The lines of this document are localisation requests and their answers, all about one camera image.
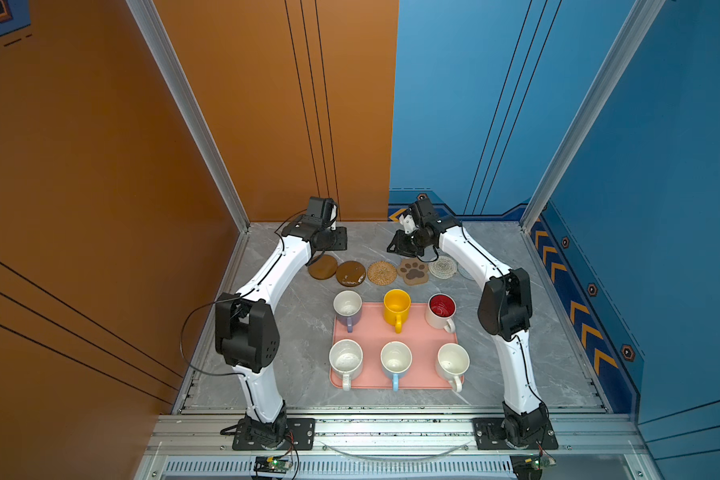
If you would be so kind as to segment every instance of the tray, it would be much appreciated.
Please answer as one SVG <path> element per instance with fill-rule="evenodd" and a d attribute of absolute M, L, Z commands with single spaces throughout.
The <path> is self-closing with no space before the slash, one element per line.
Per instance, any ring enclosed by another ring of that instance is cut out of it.
<path fill-rule="evenodd" d="M 426 310 L 426 303 L 412 303 L 401 333 L 395 333 L 394 326 L 384 321 L 384 303 L 380 302 L 363 302 L 362 316 L 352 333 L 347 333 L 347 327 L 334 320 L 333 342 L 355 340 L 362 348 L 362 373 L 352 380 L 353 389 L 392 388 L 392 380 L 382 370 L 381 355 L 384 345 L 393 340 L 408 345 L 413 355 L 411 369 L 400 379 L 399 389 L 451 389 L 451 385 L 434 370 L 434 363 L 440 347 L 458 343 L 458 339 L 455 333 L 432 328 L 424 318 Z M 342 388 L 342 379 L 333 370 L 330 372 L 333 386 Z"/>

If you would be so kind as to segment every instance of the mug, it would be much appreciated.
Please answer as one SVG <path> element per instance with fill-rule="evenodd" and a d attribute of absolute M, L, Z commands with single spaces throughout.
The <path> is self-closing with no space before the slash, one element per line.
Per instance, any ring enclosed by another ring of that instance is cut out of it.
<path fill-rule="evenodd" d="M 333 309 L 336 320 L 347 327 L 347 332 L 352 333 L 352 327 L 360 321 L 362 298 L 356 292 L 344 290 L 333 299 Z"/>
<path fill-rule="evenodd" d="M 362 348 L 355 340 L 339 340 L 328 354 L 331 368 L 342 378 L 342 389 L 349 391 L 352 380 L 362 373 Z"/>
<path fill-rule="evenodd" d="M 382 348 L 382 368 L 387 378 L 392 380 L 392 390 L 398 390 L 400 379 L 408 373 L 413 362 L 411 349 L 403 342 L 390 342 Z"/>
<path fill-rule="evenodd" d="M 438 350 L 434 369 L 440 377 L 451 384 L 451 389 L 461 393 L 461 376 L 469 368 L 469 354 L 457 343 L 446 343 Z"/>
<path fill-rule="evenodd" d="M 453 315 L 456 313 L 456 302 L 444 293 L 432 295 L 427 302 L 427 311 L 424 318 L 427 323 L 436 329 L 445 329 L 448 333 L 456 331 Z"/>
<path fill-rule="evenodd" d="M 403 331 L 403 323 L 411 310 L 411 296 L 400 289 L 394 289 L 384 295 L 384 320 L 394 325 L 394 332 Z"/>

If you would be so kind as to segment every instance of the yellow arrow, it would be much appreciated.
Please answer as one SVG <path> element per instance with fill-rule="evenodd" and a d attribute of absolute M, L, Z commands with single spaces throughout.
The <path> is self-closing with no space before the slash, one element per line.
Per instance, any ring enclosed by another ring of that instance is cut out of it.
<path fill-rule="evenodd" d="M 581 344 L 584 346 L 584 349 L 586 350 L 586 334 L 591 333 L 592 335 L 595 335 L 600 340 L 603 339 L 603 334 L 592 328 L 591 326 L 582 323 L 581 324 Z"/>
<path fill-rule="evenodd" d="M 544 266 L 547 266 L 547 252 L 551 254 L 556 254 L 557 250 L 553 246 L 546 246 L 542 249 L 544 254 L 541 257 L 541 263 L 544 264 Z"/>
<path fill-rule="evenodd" d="M 554 273 L 557 270 L 562 270 L 563 272 L 567 272 L 568 269 L 563 264 L 556 264 L 555 262 L 552 262 L 552 272 L 550 273 L 550 276 L 552 277 L 552 283 L 554 283 Z"/>
<path fill-rule="evenodd" d="M 578 311 L 580 311 L 580 312 L 584 312 L 584 313 L 586 313 L 587 315 L 590 314 L 589 309 L 587 309 L 584 305 L 582 305 L 581 303 L 576 303 L 576 302 L 573 302 L 573 301 L 572 301 L 572 302 L 570 303 L 570 322 L 571 322 L 571 323 L 574 323 L 574 324 L 576 323 L 576 322 L 574 321 L 574 315 L 576 315 L 576 310 L 578 310 Z"/>
<path fill-rule="evenodd" d="M 598 349 L 595 349 L 595 373 L 597 376 L 600 376 L 600 359 L 605 360 L 606 362 L 613 365 L 615 368 L 619 368 L 619 366 L 616 364 L 616 360 L 610 358 L 605 353 L 599 351 Z"/>
<path fill-rule="evenodd" d="M 398 211 L 394 212 L 392 215 L 390 215 L 389 219 L 392 220 L 393 222 L 398 221 L 398 215 L 402 214 L 406 210 L 407 210 L 407 208 L 401 208 L 400 210 L 398 210 Z"/>
<path fill-rule="evenodd" d="M 540 236 L 549 236 L 547 232 L 544 230 L 536 230 L 536 250 L 539 249 L 539 237 Z"/>

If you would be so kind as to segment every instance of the mug handle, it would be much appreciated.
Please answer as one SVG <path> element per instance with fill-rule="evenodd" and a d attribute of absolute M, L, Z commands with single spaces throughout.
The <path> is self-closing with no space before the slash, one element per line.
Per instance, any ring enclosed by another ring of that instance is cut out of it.
<path fill-rule="evenodd" d="M 453 380 L 448 382 L 451 384 L 451 389 L 456 393 L 461 393 L 461 377 L 455 376 Z"/>

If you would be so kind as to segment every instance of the robotic arm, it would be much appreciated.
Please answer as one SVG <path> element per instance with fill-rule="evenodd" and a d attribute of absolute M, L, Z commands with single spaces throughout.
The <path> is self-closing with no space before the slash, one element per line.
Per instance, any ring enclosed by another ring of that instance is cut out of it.
<path fill-rule="evenodd" d="M 275 384 L 272 361 L 280 334 L 274 311 L 288 284 L 318 250 L 346 250 L 347 230 L 336 226 L 336 203 L 312 197 L 307 213 L 282 231 L 267 262 L 234 295 L 216 302 L 216 352 L 238 374 L 248 408 L 238 430 L 246 440 L 278 446 L 286 434 L 286 404 Z"/>
<path fill-rule="evenodd" d="M 441 218 L 425 195 L 400 217 L 387 252 L 422 256 L 427 246 L 439 247 L 461 264 L 483 291 L 478 320 L 492 335 L 504 378 L 504 433 L 513 446 L 541 443 L 551 430 L 547 407 L 538 396 L 528 349 L 528 328 L 533 307 L 530 278 L 523 269 L 512 270 L 475 242 L 461 223 Z"/>

